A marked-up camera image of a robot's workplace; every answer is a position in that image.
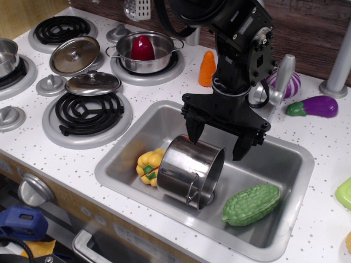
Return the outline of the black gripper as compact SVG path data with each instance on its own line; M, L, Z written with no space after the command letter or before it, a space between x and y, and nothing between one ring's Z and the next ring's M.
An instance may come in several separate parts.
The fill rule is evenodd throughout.
M194 145L206 124L238 136L233 161L242 160L252 146L261 145L271 128L268 121L250 108L244 96L186 93L182 101L182 115L186 119L189 140Z

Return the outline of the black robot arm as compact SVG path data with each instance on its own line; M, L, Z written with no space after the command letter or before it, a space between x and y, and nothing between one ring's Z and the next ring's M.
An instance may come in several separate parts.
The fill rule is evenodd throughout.
M258 1L156 1L159 20L168 33L189 37L206 27L215 35L218 56L211 94L184 94L182 114L191 142L205 125L237 136L233 159L263 143L270 123L254 112L249 92L276 66L271 16Z

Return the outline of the silver post behind arm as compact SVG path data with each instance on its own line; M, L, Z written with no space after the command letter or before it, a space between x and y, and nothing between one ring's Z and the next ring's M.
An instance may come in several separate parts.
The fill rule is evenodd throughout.
M194 28L194 31L185 38L185 42L189 46L197 46L200 44L200 34L201 34L201 28L197 27Z

